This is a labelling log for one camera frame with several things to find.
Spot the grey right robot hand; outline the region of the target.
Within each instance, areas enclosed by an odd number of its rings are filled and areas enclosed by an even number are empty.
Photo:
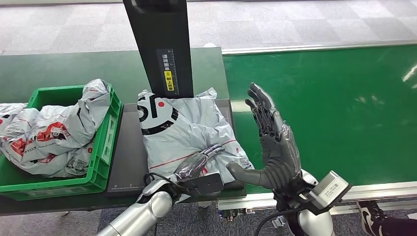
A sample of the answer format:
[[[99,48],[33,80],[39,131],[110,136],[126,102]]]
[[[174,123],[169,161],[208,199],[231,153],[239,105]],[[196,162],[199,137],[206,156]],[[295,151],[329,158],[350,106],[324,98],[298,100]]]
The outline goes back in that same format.
[[[301,172],[293,132],[282,119],[270,95],[259,85],[251,83],[247,94],[252,99],[246,99],[245,103],[250,107],[259,129],[264,167],[260,170],[244,169],[230,162],[226,168],[235,180],[266,189],[284,188]]]

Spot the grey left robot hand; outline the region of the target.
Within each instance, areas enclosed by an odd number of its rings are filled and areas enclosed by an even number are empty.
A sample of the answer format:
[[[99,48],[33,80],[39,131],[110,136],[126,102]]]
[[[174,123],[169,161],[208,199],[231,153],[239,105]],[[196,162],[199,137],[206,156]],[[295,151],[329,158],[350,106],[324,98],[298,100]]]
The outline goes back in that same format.
[[[174,172],[177,180],[199,177],[208,161],[224,150],[222,145],[216,144],[187,157]]]

